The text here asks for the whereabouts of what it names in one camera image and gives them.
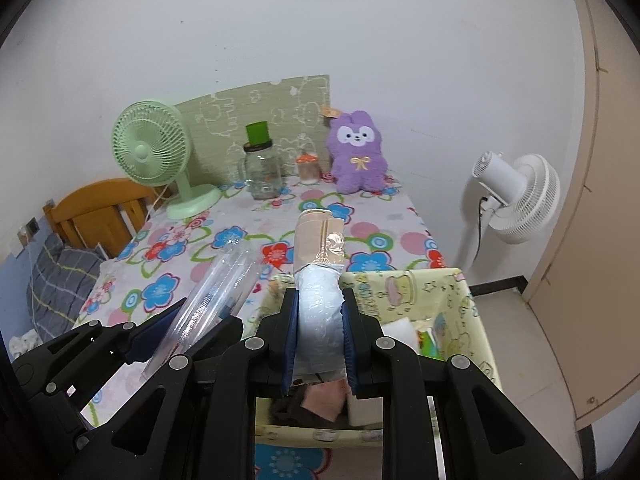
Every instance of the glass jar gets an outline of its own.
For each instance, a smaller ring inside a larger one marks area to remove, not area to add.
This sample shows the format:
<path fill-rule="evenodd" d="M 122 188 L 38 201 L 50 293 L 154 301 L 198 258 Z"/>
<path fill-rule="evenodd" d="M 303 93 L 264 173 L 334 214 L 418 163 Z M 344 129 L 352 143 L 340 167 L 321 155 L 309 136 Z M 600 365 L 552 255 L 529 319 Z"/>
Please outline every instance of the glass jar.
<path fill-rule="evenodd" d="M 320 180 L 320 163 L 318 157 L 311 153 L 303 153 L 296 159 L 300 184 L 310 186 Z"/>
<path fill-rule="evenodd" d="M 258 145 L 246 143 L 244 158 L 238 162 L 238 173 L 256 200 L 276 198 L 282 192 L 280 157 L 271 140 Z"/>

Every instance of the blue gripper pad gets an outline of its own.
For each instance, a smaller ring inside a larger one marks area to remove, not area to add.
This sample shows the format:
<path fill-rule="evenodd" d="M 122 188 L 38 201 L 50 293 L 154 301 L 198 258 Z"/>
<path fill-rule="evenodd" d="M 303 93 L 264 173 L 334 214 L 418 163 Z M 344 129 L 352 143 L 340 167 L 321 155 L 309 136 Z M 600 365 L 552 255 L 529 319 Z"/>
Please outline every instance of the blue gripper pad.
<path fill-rule="evenodd" d="M 141 330 L 132 338 L 129 352 L 125 355 L 128 364 L 134 362 L 144 363 L 151 359 L 164 334 L 169 330 L 175 316 L 180 312 L 180 307 L 174 308 L 172 312 L 167 313 L 158 322 L 149 323 L 147 327 L 145 327 L 144 323 L 140 325 Z"/>
<path fill-rule="evenodd" d="M 296 346 L 298 344 L 298 290 L 293 298 L 289 313 L 289 325 L 287 328 L 287 341 L 282 355 L 282 394 L 289 393 L 289 387 L 293 380 L 293 363 L 296 359 Z"/>
<path fill-rule="evenodd" d="M 351 319 L 346 301 L 342 302 L 340 313 L 342 314 L 342 334 L 344 337 L 344 365 L 347 369 L 347 380 L 351 387 L 351 393 L 355 395 L 358 390 L 358 355 L 353 341 Z"/>

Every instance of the white foam block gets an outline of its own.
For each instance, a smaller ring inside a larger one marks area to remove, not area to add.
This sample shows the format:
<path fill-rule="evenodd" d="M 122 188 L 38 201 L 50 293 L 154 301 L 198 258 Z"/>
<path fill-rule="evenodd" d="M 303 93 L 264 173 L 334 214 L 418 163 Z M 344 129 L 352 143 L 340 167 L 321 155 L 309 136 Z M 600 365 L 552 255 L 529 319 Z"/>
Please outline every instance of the white foam block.
<path fill-rule="evenodd" d="M 403 317 L 402 319 L 383 325 L 382 333 L 413 348 L 414 352 L 420 353 L 418 335 L 415 333 L 415 329 L 408 317 Z"/>
<path fill-rule="evenodd" d="M 350 426 L 377 424 L 384 418 L 382 397 L 356 399 L 354 396 L 347 396 L 347 409 Z"/>

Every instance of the chair backrest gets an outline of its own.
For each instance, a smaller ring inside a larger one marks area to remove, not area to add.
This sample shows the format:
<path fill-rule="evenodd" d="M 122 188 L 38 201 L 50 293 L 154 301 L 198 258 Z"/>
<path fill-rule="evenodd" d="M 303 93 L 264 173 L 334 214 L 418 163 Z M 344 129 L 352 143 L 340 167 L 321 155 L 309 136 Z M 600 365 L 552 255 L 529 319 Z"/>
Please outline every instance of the chair backrest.
<path fill-rule="evenodd" d="M 128 178 L 112 178 L 81 187 L 58 205 L 49 203 L 42 209 L 51 228 L 67 244 L 92 249 L 99 243 L 109 256 L 115 257 L 132 238 L 120 211 L 139 231 L 145 224 L 146 200 L 153 203 L 156 197 L 151 187 Z"/>

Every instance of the floor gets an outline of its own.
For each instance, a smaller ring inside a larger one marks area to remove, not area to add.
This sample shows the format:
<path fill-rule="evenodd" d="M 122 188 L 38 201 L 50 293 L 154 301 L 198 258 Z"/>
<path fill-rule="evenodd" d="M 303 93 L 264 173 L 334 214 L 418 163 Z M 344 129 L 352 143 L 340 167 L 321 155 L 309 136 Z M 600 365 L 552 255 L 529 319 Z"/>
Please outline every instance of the floor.
<path fill-rule="evenodd" d="M 479 296 L 476 305 L 505 395 L 582 478 L 574 407 L 533 312 L 517 290 Z"/>

